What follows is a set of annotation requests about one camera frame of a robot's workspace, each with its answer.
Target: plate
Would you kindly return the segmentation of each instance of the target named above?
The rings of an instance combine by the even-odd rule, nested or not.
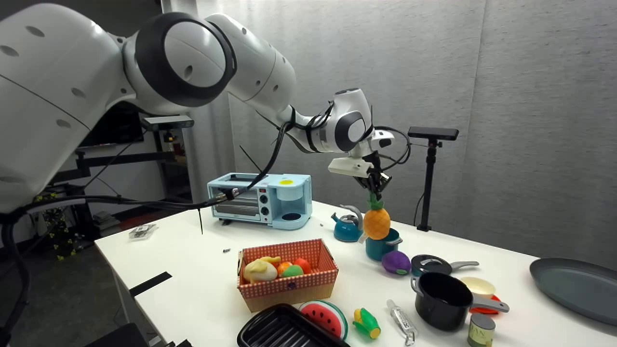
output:
[[[558,305],[617,326],[617,272],[570,259],[539,259],[531,272],[539,290]]]

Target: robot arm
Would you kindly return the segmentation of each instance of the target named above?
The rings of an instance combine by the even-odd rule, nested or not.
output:
[[[375,130],[363,91],[338,93],[325,114],[300,114],[292,64],[226,16],[163,14],[122,39],[39,4],[5,20],[0,39],[0,212],[32,203],[115,104],[170,116],[224,91],[286,128],[302,151],[346,155],[332,172],[373,193],[388,183],[375,149],[388,133]]]

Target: table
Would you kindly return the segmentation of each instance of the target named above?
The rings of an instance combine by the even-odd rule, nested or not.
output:
[[[163,272],[172,278],[140,293],[136,301],[167,342],[192,342],[194,347],[238,345],[236,338],[253,317],[238,291],[238,253],[246,247],[325,239],[340,266],[334,295],[329,299],[348,317],[369,309],[383,326],[377,342],[365,340],[352,326],[350,345],[404,345],[396,322],[386,313],[386,301],[396,301],[417,326],[417,345],[467,345],[467,326],[456,334],[431,328],[415,311],[412,280],[388,276],[365,255],[359,243],[334,239],[332,214],[346,210],[313,203],[313,218],[304,230],[278,232],[267,226],[223,226],[211,210],[203,210],[205,232],[196,210],[157,220],[149,237],[134,239],[122,232],[97,241],[99,251],[115,268],[120,282],[132,290]],[[512,313],[496,317],[496,345],[617,345],[617,328],[581,318],[548,301],[531,278],[529,266],[537,257],[521,255],[439,232],[419,232],[394,222],[404,243],[400,251],[439,255],[450,263],[479,261],[481,268],[456,274],[492,282]]]

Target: toy watermelon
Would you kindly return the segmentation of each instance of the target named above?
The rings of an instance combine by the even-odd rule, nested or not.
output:
[[[309,301],[300,309],[309,320],[334,334],[340,340],[348,340],[348,318],[346,315],[327,301]]]

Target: blue cup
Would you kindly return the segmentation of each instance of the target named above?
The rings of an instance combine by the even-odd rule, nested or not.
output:
[[[404,243],[400,232],[390,230],[386,239],[367,239],[367,255],[381,263],[385,255],[400,249],[400,243]]]

